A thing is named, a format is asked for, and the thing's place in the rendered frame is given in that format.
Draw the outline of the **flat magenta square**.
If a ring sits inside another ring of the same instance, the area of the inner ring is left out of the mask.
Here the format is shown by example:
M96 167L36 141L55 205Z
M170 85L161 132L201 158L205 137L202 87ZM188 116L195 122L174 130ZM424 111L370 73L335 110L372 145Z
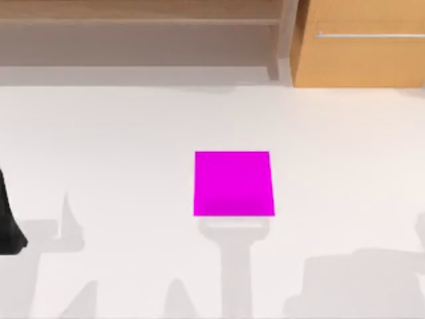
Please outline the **flat magenta square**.
M273 217L274 190L267 151L196 151L195 217Z

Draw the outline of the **open wooden shelf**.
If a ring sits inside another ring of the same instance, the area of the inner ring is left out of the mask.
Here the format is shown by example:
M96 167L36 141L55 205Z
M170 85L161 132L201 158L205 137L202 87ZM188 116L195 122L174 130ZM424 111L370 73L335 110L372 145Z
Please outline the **open wooden shelf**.
M297 2L0 0L0 85L289 86Z

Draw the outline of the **wooden cupboard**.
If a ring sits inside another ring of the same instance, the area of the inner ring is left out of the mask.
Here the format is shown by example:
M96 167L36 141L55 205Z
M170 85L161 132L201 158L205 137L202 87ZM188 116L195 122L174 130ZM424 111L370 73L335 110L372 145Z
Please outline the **wooden cupboard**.
M323 33L425 33L425 0L299 0L290 49L298 88L420 88L425 39L322 39Z

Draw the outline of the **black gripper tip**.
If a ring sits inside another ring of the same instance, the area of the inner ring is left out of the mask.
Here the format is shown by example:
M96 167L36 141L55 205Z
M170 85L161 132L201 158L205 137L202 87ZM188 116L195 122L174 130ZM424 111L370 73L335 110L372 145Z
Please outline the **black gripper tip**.
M9 204L3 172L0 169L0 255L17 255L28 245Z

